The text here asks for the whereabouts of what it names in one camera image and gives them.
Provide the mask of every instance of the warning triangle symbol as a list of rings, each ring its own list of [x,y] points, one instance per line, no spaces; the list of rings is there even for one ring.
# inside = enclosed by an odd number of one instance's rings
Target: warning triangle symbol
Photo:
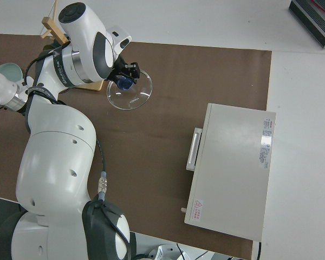
[[[201,206],[202,206],[201,202],[199,202],[198,200],[196,200],[195,207],[201,207]]]

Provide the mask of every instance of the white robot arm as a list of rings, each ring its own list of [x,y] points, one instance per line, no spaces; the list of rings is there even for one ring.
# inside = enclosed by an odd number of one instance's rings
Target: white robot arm
[[[120,57],[131,37],[107,31],[89,6],[65,7],[59,21],[71,42],[34,60],[33,86],[0,74],[0,105],[25,114],[30,138],[19,168],[16,196],[27,210],[0,229],[0,260],[131,260],[124,214],[106,201],[106,172],[91,200],[87,180],[96,146],[91,121],[58,102],[59,92],[84,83],[113,80],[129,88],[137,63]],[[124,76],[126,81],[118,81]]]

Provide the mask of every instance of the white appliance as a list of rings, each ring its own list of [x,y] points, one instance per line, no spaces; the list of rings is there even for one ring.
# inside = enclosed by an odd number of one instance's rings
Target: white appliance
[[[185,223],[261,241],[275,120],[273,112],[208,104],[187,164],[194,176]]]

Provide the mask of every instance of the brown tabletop surface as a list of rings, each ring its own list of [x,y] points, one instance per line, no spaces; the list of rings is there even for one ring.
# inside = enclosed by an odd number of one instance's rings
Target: brown tabletop surface
[[[38,36],[0,35],[0,64],[25,69],[49,43]],[[132,231],[226,255],[251,258],[252,241],[184,223],[193,173],[185,170],[193,130],[208,103],[266,110],[270,51],[130,43],[122,53],[153,81],[142,107],[121,111],[102,91],[71,89],[59,96],[93,122],[107,163],[107,197],[125,212]],[[15,185],[29,134],[24,117],[0,110],[0,197],[16,200]],[[101,172],[96,150],[91,197]]]

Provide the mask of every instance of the specification label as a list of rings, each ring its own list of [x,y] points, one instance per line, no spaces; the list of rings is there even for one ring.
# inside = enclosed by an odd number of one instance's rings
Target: specification label
[[[271,119],[266,119],[263,124],[263,130],[261,135],[261,149],[259,154],[259,165],[264,169],[267,169],[270,164],[269,154],[272,145],[273,128],[273,121]]]

